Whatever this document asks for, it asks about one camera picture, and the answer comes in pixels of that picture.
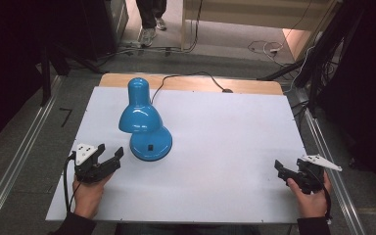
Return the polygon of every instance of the wooden table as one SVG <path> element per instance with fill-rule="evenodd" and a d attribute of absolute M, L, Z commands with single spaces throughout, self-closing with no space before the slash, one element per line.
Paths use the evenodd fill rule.
<path fill-rule="evenodd" d="M 127 87 L 129 80 L 138 76 L 148 80 L 151 89 L 158 89 L 165 77 L 165 75 L 146 73 L 107 73 L 103 75 L 99 86 Z M 275 81 L 229 79 L 228 77 L 216 78 L 215 81 L 223 88 L 231 89 L 234 93 L 283 95 L 280 84 Z M 170 77 L 164 81 L 162 89 L 221 92 L 221 89 L 209 76 L 199 75 Z"/>

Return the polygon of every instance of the lamp base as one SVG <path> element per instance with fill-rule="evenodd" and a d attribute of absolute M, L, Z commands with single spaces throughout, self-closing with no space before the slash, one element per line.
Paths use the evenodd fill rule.
<path fill-rule="evenodd" d="M 169 153 L 172 136 L 163 126 L 154 132 L 134 133 L 130 138 L 130 150 L 136 158 L 153 162 Z"/>

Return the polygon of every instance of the person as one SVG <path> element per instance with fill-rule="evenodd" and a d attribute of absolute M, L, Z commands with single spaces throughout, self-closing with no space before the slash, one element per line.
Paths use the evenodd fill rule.
<path fill-rule="evenodd" d="M 92 219 L 97 214 L 104 186 L 111 177 L 110 175 L 94 184 L 81 184 L 79 187 L 79 183 L 75 180 L 72 184 L 72 188 L 76 190 L 74 212 L 68 212 L 60 228 L 55 232 L 50 232 L 49 235 L 91 235 L 96 227 L 96 222 Z M 326 172 L 324 179 L 325 188 L 330 192 L 332 186 Z M 330 231 L 325 217 L 327 203 L 324 192 L 321 190 L 307 195 L 301 191 L 299 185 L 292 178 L 287 181 L 298 201 L 301 214 L 301 218 L 298 218 L 300 234 L 329 235 Z"/>
<path fill-rule="evenodd" d="M 323 177 L 326 190 L 331 192 L 332 185 L 326 171 L 324 172 Z M 292 178 L 287 179 L 287 181 L 289 188 L 295 194 L 298 201 L 301 214 L 301 218 L 298 218 L 300 234 L 330 234 L 327 219 L 325 217 L 328 206 L 324 191 L 320 190 L 314 194 L 307 195 L 302 192 L 299 185 Z"/>
<path fill-rule="evenodd" d="M 166 30 L 166 24 L 162 18 L 166 11 L 166 0 L 136 0 L 139 15 L 142 20 L 142 46 L 152 45 L 157 35 L 155 28 Z"/>

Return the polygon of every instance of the black cloth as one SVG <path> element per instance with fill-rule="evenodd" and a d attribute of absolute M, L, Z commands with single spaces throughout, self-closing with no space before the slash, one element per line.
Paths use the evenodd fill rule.
<path fill-rule="evenodd" d="M 325 217 L 299 218 L 298 226 L 301 235 L 331 234 Z M 69 212 L 61 227 L 49 235 L 90 235 L 95 227 L 95 221 Z"/>
<path fill-rule="evenodd" d="M 95 221 L 68 212 L 60 228 L 48 235 L 90 235 L 95 227 Z"/>
<path fill-rule="evenodd" d="M 298 218 L 299 233 L 301 235 L 329 235 L 326 217 Z"/>
<path fill-rule="evenodd" d="M 166 11 L 166 0 L 136 0 L 136 4 L 143 28 L 154 28 L 155 18 L 161 18 Z"/>

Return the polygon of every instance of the hand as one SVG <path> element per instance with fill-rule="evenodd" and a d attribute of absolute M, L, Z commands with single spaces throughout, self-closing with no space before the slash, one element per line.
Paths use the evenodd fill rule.
<path fill-rule="evenodd" d="M 326 174 L 326 171 L 324 171 L 323 173 L 323 178 L 325 180 L 325 188 L 329 193 L 331 192 L 332 186 L 331 182 L 329 181 L 328 174 Z M 288 178 L 288 185 L 298 200 L 301 217 L 308 218 L 325 216 L 327 203 L 323 190 L 310 195 L 304 194 L 301 188 L 299 188 L 299 185 L 292 178 Z"/>
<path fill-rule="evenodd" d="M 105 184 L 112 177 L 112 174 L 102 179 L 100 182 L 86 184 L 74 179 L 72 190 L 76 190 L 74 194 L 75 210 L 74 213 L 88 219 L 93 219 L 99 209 L 102 200 Z"/>

